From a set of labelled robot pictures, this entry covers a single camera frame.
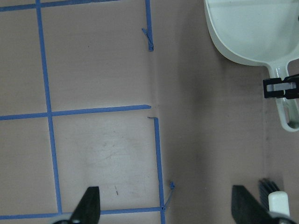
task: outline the black clip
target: black clip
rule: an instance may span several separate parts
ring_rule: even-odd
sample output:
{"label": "black clip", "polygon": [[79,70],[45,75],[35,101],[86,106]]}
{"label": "black clip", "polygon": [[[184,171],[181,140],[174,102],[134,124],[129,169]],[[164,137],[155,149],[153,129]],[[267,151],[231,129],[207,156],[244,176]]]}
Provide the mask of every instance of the black clip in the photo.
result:
{"label": "black clip", "polygon": [[299,74],[281,78],[263,80],[263,94],[265,98],[299,98]]}

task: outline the black brush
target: black brush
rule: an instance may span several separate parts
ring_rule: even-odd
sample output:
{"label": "black brush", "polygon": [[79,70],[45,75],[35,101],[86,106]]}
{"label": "black brush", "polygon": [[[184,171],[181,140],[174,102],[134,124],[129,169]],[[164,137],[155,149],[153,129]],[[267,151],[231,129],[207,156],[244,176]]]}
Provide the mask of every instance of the black brush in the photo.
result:
{"label": "black brush", "polygon": [[263,178],[258,182],[258,190],[260,193],[261,204],[264,206],[264,208],[269,210],[269,199],[268,199],[269,194],[275,191],[280,191],[280,189],[278,188],[275,182]]}

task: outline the blue tape grid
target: blue tape grid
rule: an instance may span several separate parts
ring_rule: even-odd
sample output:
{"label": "blue tape grid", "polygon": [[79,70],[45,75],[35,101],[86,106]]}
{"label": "blue tape grid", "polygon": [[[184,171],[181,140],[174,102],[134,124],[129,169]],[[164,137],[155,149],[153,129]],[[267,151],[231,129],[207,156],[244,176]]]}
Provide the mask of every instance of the blue tape grid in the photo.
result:
{"label": "blue tape grid", "polygon": [[[50,100],[48,70],[47,70],[47,60],[46,60],[45,44],[44,44],[44,37],[43,37],[43,22],[42,22],[41,8],[43,8],[43,7],[55,7],[55,6],[66,6],[66,5],[76,5],[76,4],[85,4],[85,3],[91,3],[91,2],[107,2],[107,1],[118,1],[118,0],[64,0],[64,1],[46,2],[46,3],[41,3],[40,0],[36,0],[35,4],[0,7],[0,12],[34,9],[34,8],[36,9],[47,112],[0,116],[0,120],[30,119],[30,118],[45,118],[45,117],[48,118],[51,153],[52,153],[52,163],[53,163],[53,172],[54,172],[54,179],[55,179],[55,191],[56,191],[56,198],[57,198],[57,211],[58,211],[58,213],[49,213],[49,214],[6,215],[6,216],[0,216],[0,220],[4,220],[4,219],[24,219],[24,218],[48,218],[48,217],[54,217],[54,216],[57,216],[59,214],[62,214],[62,203],[61,203],[61,195],[60,195],[60,187],[59,187],[57,156],[56,156],[54,128],[53,128],[53,117],[54,116],[64,116],[64,115],[74,115],[74,114],[88,114],[88,113],[101,113],[101,112],[131,111],[131,110],[143,110],[143,109],[150,109],[151,108],[149,105],[133,105],[133,106],[92,108],[92,109],[81,109],[81,110],[52,112],[51,100]],[[149,50],[153,51],[150,0],[145,0],[145,4],[146,4],[146,17],[147,17],[147,30],[146,29],[142,29],[142,30],[144,31],[144,33],[146,34],[146,36],[149,40]],[[161,214],[161,224],[165,224],[162,164],[161,164],[161,152],[160,152],[160,137],[159,137],[159,124],[158,124],[158,119],[157,118],[154,118],[154,126],[155,126],[155,140],[156,140],[156,154],[157,154],[157,172],[158,172],[158,180],[159,180],[160,207],[124,209],[124,210],[104,210],[104,211],[101,211],[102,215],[122,214],[122,213],[136,213],[136,212],[158,212],[159,211],[160,214]]]}
{"label": "blue tape grid", "polygon": [[[46,7],[56,7],[56,6],[69,6],[69,5],[79,5],[86,3],[95,3],[95,2],[108,2],[108,1],[120,1],[120,0],[63,0],[63,1],[54,1],[54,2],[44,2],[35,4],[27,4],[27,5],[18,5],[18,6],[5,6],[0,7],[0,12],[8,12],[8,11],[16,11],[16,10],[25,10],[25,9],[33,9],[33,8],[46,8]],[[145,0],[145,9],[146,9],[146,22],[147,29],[142,28],[142,31],[148,38],[149,43],[149,51],[154,51],[154,43],[153,43],[153,32],[151,25],[151,11],[150,11],[150,0]]]}

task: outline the white cylindrical object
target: white cylindrical object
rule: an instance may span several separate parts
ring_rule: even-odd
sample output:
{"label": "white cylindrical object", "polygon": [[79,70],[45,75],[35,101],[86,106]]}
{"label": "white cylindrical object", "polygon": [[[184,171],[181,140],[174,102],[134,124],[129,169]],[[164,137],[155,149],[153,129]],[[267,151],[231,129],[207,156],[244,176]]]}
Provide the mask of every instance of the white cylindrical object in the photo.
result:
{"label": "white cylindrical object", "polygon": [[288,194],[284,191],[275,191],[269,194],[269,210],[290,216]]}

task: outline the black object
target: black object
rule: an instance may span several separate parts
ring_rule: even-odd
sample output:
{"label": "black object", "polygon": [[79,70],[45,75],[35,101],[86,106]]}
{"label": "black object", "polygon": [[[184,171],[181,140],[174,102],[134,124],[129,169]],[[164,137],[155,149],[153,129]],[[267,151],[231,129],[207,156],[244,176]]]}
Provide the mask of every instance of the black object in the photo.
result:
{"label": "black object", "polygon": [[98,224],[100,219],[99,187],[89,187],[81,198],[69,220],[60,220],[54,224]]}
{"label": "black object", "polygon": [[299,98],[299,74],[288,76],[284,80],[281,80],[281,78],[264,79],[263,94],[265,98]]}
{"label": "black object", "polygon": [[258,182],[258,190],[260,193],[261,204],[267,210],[269,210],[269,199],[268,199],[269,194],[271,194],[275,191],[280,191],[280,189],[278,188],[278,186],[276,185],[275,182],[273,182],[269,179],[263,178]]}
{"label": "black object", "polygon": [[242,185],[233,186],[231,210],[237,224],[296,224],[285,217],[273,218]]}

